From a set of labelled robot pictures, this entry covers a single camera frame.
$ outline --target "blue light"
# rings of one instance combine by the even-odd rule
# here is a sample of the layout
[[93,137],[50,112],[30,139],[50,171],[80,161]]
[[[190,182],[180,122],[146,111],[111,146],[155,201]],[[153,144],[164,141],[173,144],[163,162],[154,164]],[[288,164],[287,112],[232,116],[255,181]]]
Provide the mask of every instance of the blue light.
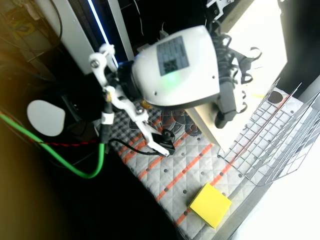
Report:
[[[90,5],[91,11],[92,11],[92,13],[93,13],[93,15],[94,15],[94,18],[95,18],[96,23],[97,23],[98,26],[99,26],[100,32],[102,33],[102,36],[103,36],[103,39],[104,39],[105,43],[106,43],[106,44],[109,44],[107,35],[106,35],[106,33],[105,33],[104,28],[102,27],[101,21],[100,21],[100,19],[99,19],[99,16],[98,16],[98,14],[97,14],[97,11],[96,11],[96,9],[95,9],[94,4],[92,3],[91,0],[87,0],[87,1],[88,1],[89,5]],[[112,59],[113,59],[113,61],[114,61],[115,66],[118,68],[119,65],[118,65],[118,62],[117,62],[115,56],[112,56]]]

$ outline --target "white cable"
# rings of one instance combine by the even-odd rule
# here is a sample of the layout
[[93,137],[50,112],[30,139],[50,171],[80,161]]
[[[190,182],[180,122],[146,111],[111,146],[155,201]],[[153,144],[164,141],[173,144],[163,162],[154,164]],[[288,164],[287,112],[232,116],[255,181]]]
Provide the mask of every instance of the white cable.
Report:
[[142,34],[142,36],[145,36],[145,35],[144,35],[143,28],[142,28],[142,20],[141,20],[141,15],[140,15],[140,11],[139,11],[138,4],[137,4],[136,0],[133,0],[133,1],[134,1],[134,4],[135,4],[136,9],[137,9],[137,11],[138,11],[139,18],[140,18],[141,34]]

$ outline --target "yellow cube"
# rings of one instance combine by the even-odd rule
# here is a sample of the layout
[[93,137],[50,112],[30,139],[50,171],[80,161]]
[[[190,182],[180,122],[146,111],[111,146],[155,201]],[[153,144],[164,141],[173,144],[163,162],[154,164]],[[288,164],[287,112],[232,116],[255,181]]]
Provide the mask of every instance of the yellow cube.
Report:
[[231,205],[231,201],[209,183],[204,185],[190,204],[208,225],[216,228]]

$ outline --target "wire mesh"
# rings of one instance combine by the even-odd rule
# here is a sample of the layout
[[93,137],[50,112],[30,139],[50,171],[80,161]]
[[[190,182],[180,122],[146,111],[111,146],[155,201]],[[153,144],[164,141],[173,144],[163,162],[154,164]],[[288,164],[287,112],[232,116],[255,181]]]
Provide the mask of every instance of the wire mesh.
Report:
[[311,108],[318,95],[300,102],[296,112],[286,109],[291,96],[278,107],[265,97],[233,145],[227,152],[219,150],[218,157],[257,186],[293,173],[320,133],[320,112]]

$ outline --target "dark floor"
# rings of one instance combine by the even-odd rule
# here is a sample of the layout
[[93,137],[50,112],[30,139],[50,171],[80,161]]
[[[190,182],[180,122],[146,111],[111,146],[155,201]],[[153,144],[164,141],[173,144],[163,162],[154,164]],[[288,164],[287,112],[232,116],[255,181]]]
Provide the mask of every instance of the dark floor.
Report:
[[[95,164],[92,156],[78,167],[85,170]],[[179,239],[172,222],[116,153],[105,157],[102,171],[93,179],[50,164],[47,170],[76,239],[107,239],[115,229],[123,229],[117,233],[119,239]]]

